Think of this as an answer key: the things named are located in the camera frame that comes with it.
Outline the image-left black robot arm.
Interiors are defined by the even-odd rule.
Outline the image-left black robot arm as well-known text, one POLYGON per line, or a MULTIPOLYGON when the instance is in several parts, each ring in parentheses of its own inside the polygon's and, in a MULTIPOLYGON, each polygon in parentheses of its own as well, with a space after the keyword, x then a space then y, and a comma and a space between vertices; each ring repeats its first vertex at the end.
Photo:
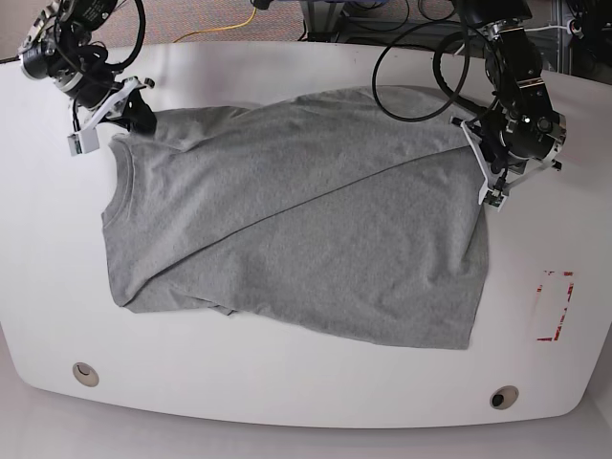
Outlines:
POLYGON ((108 50, 92 41, 116 10, 116 1, 53 1, 37 16, 18 49, 23 73, 30 79, 50 78, 72 101, 73 129, 78 130, 78 110, 95 112, 124 89, 128 80, 118 76, 134 63, 144 43, 146 18, 142 1, 135 3, 138 32, 128 57, 108 61, 108 50))

